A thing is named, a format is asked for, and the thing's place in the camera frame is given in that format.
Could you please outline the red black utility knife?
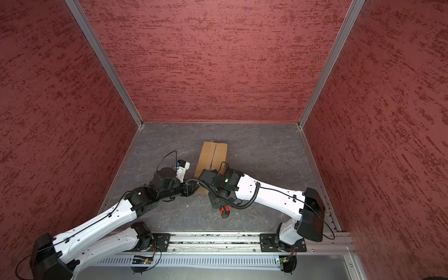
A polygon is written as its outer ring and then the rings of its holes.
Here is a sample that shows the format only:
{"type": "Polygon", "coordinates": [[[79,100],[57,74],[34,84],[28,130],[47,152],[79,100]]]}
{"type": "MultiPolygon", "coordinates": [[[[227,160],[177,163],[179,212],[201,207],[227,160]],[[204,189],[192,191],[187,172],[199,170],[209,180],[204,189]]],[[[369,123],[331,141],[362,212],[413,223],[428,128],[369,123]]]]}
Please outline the red black utility knife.
{"type": "Polygon", "coordinates": [[[219,213],[220,213],[220,215],[221,215],[221,217],[222,217],[223,219],[228,218],[229,215],[230,215],[230,213],[231,213],[231,211],[230,211],[230,207],[229,207],[228,205],[225,205],[225,206],[221,207],[221,208],[219,209],[219,213]]]}

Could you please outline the brown cardboard express box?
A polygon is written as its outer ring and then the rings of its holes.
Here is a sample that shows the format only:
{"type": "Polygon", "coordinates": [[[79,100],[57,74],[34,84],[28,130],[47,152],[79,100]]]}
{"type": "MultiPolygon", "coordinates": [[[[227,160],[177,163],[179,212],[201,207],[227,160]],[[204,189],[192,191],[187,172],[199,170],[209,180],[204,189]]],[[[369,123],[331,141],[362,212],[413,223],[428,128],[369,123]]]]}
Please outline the brown cardboard express box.
{"type": "Polygon", "coordinates": [[[199,176],[204,169],[219,169],[219,173],[223,175],[226,170],[225,164],[223,162],[226,162],[227,160],[227,151],[227,143],[204,142],[194,178],[199,179],[199,176]]]}

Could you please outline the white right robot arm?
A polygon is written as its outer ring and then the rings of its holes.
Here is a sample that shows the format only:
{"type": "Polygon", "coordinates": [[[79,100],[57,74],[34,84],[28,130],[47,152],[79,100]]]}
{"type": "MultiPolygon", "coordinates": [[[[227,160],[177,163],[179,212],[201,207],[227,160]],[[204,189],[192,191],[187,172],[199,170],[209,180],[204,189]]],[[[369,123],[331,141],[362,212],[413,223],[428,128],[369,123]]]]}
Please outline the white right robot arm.
{"type": "Polygon", "coordinates": [[[292,246],[301,239],[323,241],[326,208],[313,188],[282,189],[234,169],[224,174],[203,170],[198,184],[208,190],[212,207],[224,219],[229,217],[231,209],[245,210],[258,203],[290,217],[288,222],[280,224],[276,236],[279,244],[292,246]]]}

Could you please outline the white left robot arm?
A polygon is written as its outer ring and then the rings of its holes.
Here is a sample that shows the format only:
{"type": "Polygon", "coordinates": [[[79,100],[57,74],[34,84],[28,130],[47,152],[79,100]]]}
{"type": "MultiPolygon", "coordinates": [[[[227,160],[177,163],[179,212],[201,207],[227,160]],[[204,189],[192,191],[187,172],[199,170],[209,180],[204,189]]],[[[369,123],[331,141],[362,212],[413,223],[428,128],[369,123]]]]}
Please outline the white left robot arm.
{"type": "Polygon", "coordinates": [[[35,280],[70,280],[82,267],[100,257],[128,250],[157,251],[153,234],[146,224],[136,220],[154,209],[160,201],[193,195],[200,184],[183,180],[171,168],[154,174],[148,185],[126,191],[120,201],[71,230],[36,239],[30,255],[35,280]]]}

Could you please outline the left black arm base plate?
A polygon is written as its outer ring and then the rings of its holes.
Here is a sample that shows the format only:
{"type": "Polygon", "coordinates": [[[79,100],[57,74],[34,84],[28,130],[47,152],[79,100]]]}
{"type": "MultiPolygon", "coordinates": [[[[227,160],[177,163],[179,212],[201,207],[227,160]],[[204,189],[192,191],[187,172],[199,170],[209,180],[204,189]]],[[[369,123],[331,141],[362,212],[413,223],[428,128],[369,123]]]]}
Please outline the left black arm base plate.
{"type": "Polygon", "coordinates": [[[171,236],[170,233],[152,233],[143,237],[136,248],[139,252],[155,252],[156,249],[167,252],[171,236]]]}

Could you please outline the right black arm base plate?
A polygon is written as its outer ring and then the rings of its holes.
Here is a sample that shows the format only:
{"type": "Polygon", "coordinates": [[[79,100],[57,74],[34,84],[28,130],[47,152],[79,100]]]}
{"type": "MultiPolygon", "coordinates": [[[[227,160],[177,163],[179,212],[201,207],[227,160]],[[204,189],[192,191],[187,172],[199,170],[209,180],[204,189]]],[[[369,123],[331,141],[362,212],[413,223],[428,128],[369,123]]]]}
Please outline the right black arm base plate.
{"type": "Polygon", "coordinates": [[[306,243],[303,238],[297,240],[294,245],[288,245],[279,240],[274,233],[260,234],[260,248],[263,253],[304,253],[307,252],[306,243]]]}

